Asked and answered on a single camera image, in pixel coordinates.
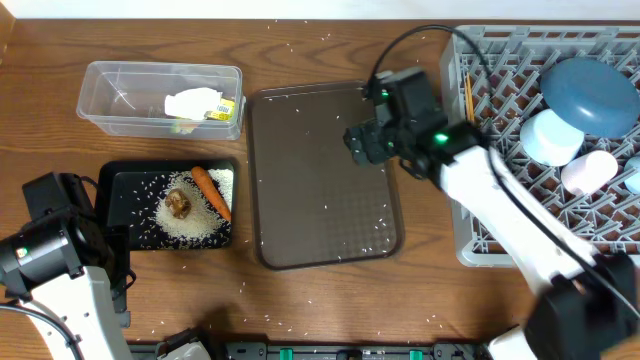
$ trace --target dish rack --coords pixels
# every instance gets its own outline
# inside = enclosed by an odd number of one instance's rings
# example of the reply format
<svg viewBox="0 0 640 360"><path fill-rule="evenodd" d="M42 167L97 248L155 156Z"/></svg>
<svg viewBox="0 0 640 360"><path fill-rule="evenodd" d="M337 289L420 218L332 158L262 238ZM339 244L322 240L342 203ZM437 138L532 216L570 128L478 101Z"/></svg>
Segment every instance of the dish rack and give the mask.
<svg viewBox="0 0 640 360"><path fill-rule="evenodd" d="M640 27L611 26L460 26L485 53L495 88L491 101L479 58L453 36L440 60L442 98L450 122L464 121L464 76L471 75L474 118L485 124L507 167L573 233L606 254L627 253L640 265L640 195L624 181L637 170L624 164L640 153L640 122L622 139L586 135L578 156L605 150L618 160L618 174L596 193L576 197L560 181L559 167L532 160L520 143L524 121L547 108L539 80L554 64L572 57L607 63L640 89ZM486 120L493 116L493 122ZM467 266L511 267L487 229L458 202L452 203L456 253Z"/></svg>

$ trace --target plastic container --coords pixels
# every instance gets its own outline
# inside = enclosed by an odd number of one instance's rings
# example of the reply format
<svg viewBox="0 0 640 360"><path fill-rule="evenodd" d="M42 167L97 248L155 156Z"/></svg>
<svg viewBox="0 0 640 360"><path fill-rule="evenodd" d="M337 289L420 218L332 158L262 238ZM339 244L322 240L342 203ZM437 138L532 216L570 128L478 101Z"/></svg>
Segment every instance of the plastic container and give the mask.
<svg viewBox="0 0 640 360"><path fill-rule="evenodd" d="M165 114L167 95L201 87L235 101L229 121L195 122ZM109 135L236 140L244 102L242 72L235 66L96 61L87 68L76 112Z"/></svg>

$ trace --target green led light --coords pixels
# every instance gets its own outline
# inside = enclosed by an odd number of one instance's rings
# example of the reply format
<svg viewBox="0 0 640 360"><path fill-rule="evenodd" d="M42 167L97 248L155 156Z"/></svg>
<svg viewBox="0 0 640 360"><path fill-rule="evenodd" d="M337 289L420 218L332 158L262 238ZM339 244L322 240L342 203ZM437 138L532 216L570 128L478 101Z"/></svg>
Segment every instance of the green led light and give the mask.
<svg viewBox="0 0 640 360"><path fill-rule="evenodd" d="M422 360L424 357L422 351L411 350L409 351L409 360Z"/></svg>
<svg viewBox="0 0 640 360"><path fill-rule="evenodd" d="M280 360L293 360L293 349L280 349Z"/></svg>
<svg viewBox="0 0 640 360"><path fill-rule="evenodd" d="M28 253L29 253L29 250L27 250L27 248L20 248L16 250L16 255L18 255L18 259L22 259L23 257L27 256Z"/></svg>
<svg viewBox="0 0 640 360"><path fill-rule="evenodd" d="M442 144L446 143L447 141L449 141L449 137L446 134L443 134L443 133L437 133L433 138L436 141L436 143L438 143L440 145L442 145Z"/></svg>

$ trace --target wooden chopstick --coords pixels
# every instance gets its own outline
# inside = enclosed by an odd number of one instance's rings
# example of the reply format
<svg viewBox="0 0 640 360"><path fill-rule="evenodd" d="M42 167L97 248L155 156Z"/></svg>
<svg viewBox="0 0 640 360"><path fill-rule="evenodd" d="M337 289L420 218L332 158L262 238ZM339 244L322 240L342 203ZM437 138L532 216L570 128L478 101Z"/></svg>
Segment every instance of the wooden chopstick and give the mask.
<svg viewBox="0 0 640 360"><path fill-rule="evenodd" d="M464 81L464 100L467 106L467 121L475 124L475 116L473 114L473 98L471 95L471 75L467 72Z"/></svg>

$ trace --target brown tray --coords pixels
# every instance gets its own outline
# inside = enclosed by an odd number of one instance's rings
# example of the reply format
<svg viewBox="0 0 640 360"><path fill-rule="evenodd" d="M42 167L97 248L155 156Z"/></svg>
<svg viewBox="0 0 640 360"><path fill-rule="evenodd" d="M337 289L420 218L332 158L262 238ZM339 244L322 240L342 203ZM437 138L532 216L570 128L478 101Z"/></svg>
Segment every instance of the brown tray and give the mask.
<svg viewBox="0 0 640 360"><path fill-rule="evenodd" d="M404 226L391 166L359 167L342 136L372 118L362 82L258 92L247 123L258 258L273 270L384 258Z"/></svg>

